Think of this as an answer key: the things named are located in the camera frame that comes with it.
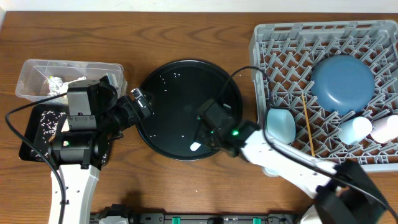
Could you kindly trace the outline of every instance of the green clip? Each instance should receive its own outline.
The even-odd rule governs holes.
[[[261,224],[261,218],[253,218],[253,224]]]
[[[180,217],[173,217],[172,224],[181,224],[181,218]]]

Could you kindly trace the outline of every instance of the white cup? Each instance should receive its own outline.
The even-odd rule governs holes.
[[[391,115],[372,123],[372,138],[378,143],[387,143],[398,137],[398,115]]]
[[[292,143],[296,137],[294,118],[288,110],[270,109],[266,128],[269,134],[285,144]]]
[[[340,140],[353,145],[360,142],[372,131],[372,123],[364,117],[357,117],[339,125],[340,131],[337,133]]]

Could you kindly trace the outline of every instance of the plastic bin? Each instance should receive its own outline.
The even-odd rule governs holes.
[[[310,150],[301,95],[304,94],[312,129],[315,156],[342,163],[347,159],[361,164],[368,172],[398,170],[398,143],[379,144],[370,136],[347,146],[338,136],[338,125],[355,116],[370,121],[398,114],[398,25],[395,21],[308,22],[261,24],[256,26],[249,46],[251,65],[263,69],[252,71],[256,90],[257,115],[263,122],[266,102],[289,110],[296,122],[293,147]],[[362,60],[372,71],[375,92],[367,107],[342,116],[329,113],[312,95],[312,67],[334,55],[350,55]]]
[[[16,95],[30,101],[48,98],[50,90],[47,80],[51,76],[60,77],[63,82],[70,82],[81,77],[99,80],[105,75],[112,77],[112,85],[116,88],[118,97],[123,96],[126,93],[127,82],[120,64],[29,59],[22,67]],[[68,100],[67,97],[63,97],[46,103],[67,105]]]

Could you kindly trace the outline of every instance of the wooden table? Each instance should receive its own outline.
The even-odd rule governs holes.
[[[50,170],[18,159],[21,141],[4,115],[28,103],[15,95],[22,64],[30,58],[120,63],[131,89],[155,68],[181,58],[202,58],[228,72],[249,65],[249,39],[258,24],[395,19],[398,14],[8,12],[0,33],[0,223],[46,223],[51,202]],[[244,118],[256,120],[249,72],[236,76]],[[30,110],[12,117],[24,132]],[[136,128],[116,141],[101,171],[92,211],[124,203],[138,212],[303,213],[311,200],[280,177],[218,153],[182,162],[155,153]],[[398,210],[398,173],[371,174]],[[383,223],[392,223],[384,215]]]

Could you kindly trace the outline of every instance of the wooden stick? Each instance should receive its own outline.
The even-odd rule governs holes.
[[[315,157],[315,151],[313,150],[313,144],[312,144],[312,136],[311,136],[311,129],[310,129],[310,121],[308,120],[307,107],[305,106],[304,94],[302,94],[301,97],[302,97],[302,99],[303,99],[304,114],[305,114],[305,122],[307,123],[308,137],[310,138],[311,155]]]

